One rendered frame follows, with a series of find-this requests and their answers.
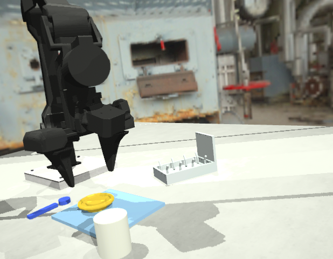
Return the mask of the yellow plate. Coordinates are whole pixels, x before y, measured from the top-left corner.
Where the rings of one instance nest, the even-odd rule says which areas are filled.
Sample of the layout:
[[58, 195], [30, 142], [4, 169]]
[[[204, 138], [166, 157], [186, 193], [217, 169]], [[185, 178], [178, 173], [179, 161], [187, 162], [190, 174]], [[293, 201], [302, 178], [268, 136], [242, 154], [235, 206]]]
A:
[[90, 213], [103, 211], [114, 201], [114, 195], [111, 193], [95, 193], [87, 195], [78, 202], [78, 208]]

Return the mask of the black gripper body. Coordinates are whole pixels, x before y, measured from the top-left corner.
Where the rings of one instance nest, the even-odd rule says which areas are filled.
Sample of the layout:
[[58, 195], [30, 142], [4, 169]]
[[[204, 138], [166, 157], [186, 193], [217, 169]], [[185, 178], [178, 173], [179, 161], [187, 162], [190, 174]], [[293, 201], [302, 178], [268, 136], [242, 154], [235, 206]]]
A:
[[[57, 97], [56, 99], [57, 104], [62, 103], [65, 119], [65, 121], [61, 122], [61, 128], [43, 128], [26, 132], [23, 137], [25, 151], [58, 151], [67, 148], [67, 140], [94, 133], [89, 130], [83, 133], [78, 133], [74, 122], [74, 116], [77, 101], [84, 100], [85, 105], [87, 106], [94, 103], [93, 97], [96, 96], [102, 98], [101, 92], [96, 92], [95, 87], [60, 91], [60, 97]], [[131, 118], [125, 121], [124, 130], [134, 127], [134, 118], [131, 115]]]

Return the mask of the white dish rack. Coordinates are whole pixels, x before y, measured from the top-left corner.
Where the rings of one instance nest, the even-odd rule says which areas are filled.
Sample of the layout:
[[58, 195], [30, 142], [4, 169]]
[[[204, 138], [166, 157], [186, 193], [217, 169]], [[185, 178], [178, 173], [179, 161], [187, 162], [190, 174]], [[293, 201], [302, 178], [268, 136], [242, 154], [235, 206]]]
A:
[[153, 167], [154, 176], [167, 185], [216, 172], [217, 158], [214, 135], [196, 133], [197, 152], [194, 157], [161, 164]]

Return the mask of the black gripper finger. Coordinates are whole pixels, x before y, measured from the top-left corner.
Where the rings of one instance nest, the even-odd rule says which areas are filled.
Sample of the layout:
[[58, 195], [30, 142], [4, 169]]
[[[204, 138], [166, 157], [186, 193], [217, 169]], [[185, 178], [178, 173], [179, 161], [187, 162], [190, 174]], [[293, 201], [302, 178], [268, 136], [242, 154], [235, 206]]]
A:
[[120, 141], [128, 133], [129, 131], [118, 132], [110, 138], [103, 138], [98, 135], [105, 163], [110, 172], [114, 171]]
[[37, 152], [44, 154], [55, 166], [69, 187], [74, 187], [74, 176], [70, 160], [72, 147], [67, 147], [54, 152]]

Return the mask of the white cylinder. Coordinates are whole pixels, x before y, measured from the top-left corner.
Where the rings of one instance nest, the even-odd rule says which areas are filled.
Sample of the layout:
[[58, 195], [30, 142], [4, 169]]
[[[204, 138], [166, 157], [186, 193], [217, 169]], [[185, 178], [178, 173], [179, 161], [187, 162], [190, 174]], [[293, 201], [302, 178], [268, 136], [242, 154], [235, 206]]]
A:
[[93, 218], [101, 259], [121, 259], [132, 250], [128, 214], [125, 209], [111, 208]]

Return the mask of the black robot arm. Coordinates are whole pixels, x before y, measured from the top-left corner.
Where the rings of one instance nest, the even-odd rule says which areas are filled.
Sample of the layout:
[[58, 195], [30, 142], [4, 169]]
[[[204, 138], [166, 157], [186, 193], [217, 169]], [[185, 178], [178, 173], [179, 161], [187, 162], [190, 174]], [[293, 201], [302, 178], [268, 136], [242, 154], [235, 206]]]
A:
[[[102, 84], [109, 76], [110, 60], [85, 8], [67, 0], [20, 0], [20, 5], [23, 22], [37, 41], [44, 82], [46, 106], [40, 129], [61, 128], [65, 119], [62, 103], [56, 99], [60, 91]], [[84, 100], [77, 101], [77, 132], [89, 130], [103, 138], [123, 132], [125, 121], [131, 118], [127, 100], [105, 105], [96, 96], [93, 101], [87, 106]]]

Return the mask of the light blue flat mat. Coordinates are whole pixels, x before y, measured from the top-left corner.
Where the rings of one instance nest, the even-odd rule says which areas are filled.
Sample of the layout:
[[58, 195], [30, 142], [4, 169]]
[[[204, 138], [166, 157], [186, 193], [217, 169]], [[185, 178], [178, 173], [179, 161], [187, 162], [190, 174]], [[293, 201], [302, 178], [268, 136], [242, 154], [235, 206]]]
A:
[[[139, 223], [147, 216], [165, 206], [165, 202], [114, 189], [108, 189], [102, 193], [111, 193], [114, 195], [114, 201], [109, 204], [105, 210], [122, 208], [127, 211], [129, 227]], [[79, 209], [78, 204], [76, 204], [51, 215], [51, 219], [96, 237], [93, 218], [100, 212], [90, 213], [86, 210]]]

